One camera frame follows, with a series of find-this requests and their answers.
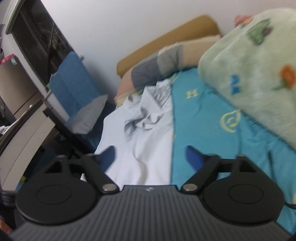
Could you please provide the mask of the light grey t-shirt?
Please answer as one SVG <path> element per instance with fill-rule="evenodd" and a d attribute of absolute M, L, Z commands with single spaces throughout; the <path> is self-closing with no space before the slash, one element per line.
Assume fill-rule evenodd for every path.
<path fill-rule="evenodd" d="M 100 154 L 115 147 L 106 174 L 119 188 L 125 185 L 169 185 L 174 116 L 168 80 L 146 86 L 142 95 L 128 95 L 103 123 Z"/>

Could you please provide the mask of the white desk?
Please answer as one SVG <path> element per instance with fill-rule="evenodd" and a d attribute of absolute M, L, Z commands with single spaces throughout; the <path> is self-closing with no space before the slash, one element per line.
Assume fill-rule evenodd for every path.
<path fill-rule="evenodd" d="M 31 160 L 56 133 L 55 123 L 45 115 L 38 100 L 1 137 L 1 188 L 16 190 Z"/>

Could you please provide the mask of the grey seat cushion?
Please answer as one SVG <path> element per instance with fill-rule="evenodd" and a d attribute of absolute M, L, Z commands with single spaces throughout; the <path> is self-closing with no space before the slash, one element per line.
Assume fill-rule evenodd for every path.
<path fill-rule="evenodd" d="M 67 123 L 67 128 L 73 134 L 86 135 L 92 131 L 107 102 L 108 95 L 101 95 L 85 107 Z"/>

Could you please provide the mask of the teal patterned bed sheet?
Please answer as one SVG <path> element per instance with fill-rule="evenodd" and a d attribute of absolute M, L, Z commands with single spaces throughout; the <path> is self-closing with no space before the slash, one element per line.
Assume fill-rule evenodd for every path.
<path fill-rule="evenodd" d="M 181 187 L 195 169 L 186 159 L 186 147 L 204 154 L 233 159 L 250 158 L 273 178 L 287 203 L 295 202 L 295 151 L 280 138 L 231 106 L 206 85 L 197 68 L 170 78 L 175 115 L 171 183 Z"/>

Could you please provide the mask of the blue covered chair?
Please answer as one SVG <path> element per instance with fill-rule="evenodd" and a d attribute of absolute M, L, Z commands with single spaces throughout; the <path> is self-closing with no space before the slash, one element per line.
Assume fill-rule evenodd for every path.
<path fill-rule="evenodd" d="M 70 130 L 66 125 L 78 111 L 92 102 L 93 99 L 105 95 L 98 90 L 82 60 L 74 51 L 66 56 L 57 72 L 51 76 L 49 86 L 51 92 L 69 115 L 69 119 L 62 124 L 69 132 Z M 71 132 L 70 134 L 93 153 L 101 140 L 104 119 L 114 110 L 115 104 L 107 99 L 105 107 L 91 132 L 86 135 Z"/>

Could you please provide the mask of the green fleece blanket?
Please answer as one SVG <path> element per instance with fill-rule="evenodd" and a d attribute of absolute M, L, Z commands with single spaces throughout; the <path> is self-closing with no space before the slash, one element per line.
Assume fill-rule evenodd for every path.
<path fill-rule="evenodd" d="M 200 59 L 201 78 L 295 146 L 295 9 L 268 9 L 235 27 Z"/>

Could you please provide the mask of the colour block striped pillow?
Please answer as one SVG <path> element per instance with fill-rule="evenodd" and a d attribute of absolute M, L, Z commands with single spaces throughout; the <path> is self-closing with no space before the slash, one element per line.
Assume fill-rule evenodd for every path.
<path fill-rule="evenodd" d="M 202 55 L 220 39 L 220 35 L 215 35 L 178 42 L 131 66 L 121 78 L 114 99 L 116 106 L 120 107 L 130 94 L 140 95 L 147 85 L 154 85 L 176 72 L 198 66 Z"/>

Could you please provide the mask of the dark window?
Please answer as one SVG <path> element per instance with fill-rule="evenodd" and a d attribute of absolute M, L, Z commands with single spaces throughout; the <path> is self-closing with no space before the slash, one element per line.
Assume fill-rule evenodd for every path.
<path fill-rule="evenodd" d="M 44 86 L 49 85 L 51 75 L 73 50 L 39 0 L 17 3 L 6 34 L 12 34 L 24 58 Z"/>

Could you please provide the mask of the pink plush item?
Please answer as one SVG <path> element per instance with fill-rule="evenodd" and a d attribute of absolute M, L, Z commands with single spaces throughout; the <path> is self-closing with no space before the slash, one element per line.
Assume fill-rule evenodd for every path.
<path fill-rule="evenodd" d="M 237 27 L 238 25 L 242 24 L 251 17 L 252 15 L 237 15 L 234 20 L 234 26 Z"/>

